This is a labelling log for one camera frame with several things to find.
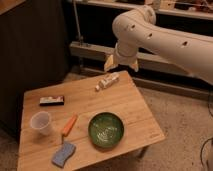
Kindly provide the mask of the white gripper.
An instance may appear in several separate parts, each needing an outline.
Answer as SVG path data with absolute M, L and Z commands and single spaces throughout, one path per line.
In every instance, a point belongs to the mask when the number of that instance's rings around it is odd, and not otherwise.
M 131 69 L 138 72 L 137 48 L 127 44 L 117 43 L 114 54 L 109 55 L 104 64 L 104 71 L 107 72 L 115 68 L 116 65 L 114 62 L 120 65 L 130 65 Z

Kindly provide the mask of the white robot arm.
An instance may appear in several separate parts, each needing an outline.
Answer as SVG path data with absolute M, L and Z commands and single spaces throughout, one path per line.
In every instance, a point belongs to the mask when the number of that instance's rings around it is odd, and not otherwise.
M 137 54 L 144 48 L 213 85 L 213 37 L 162 28 L 155 23 L 155 11 L 148 5 L 118 15 L 112 23 L 117 43 L 104 70 L 126 65 L 138 71 Z

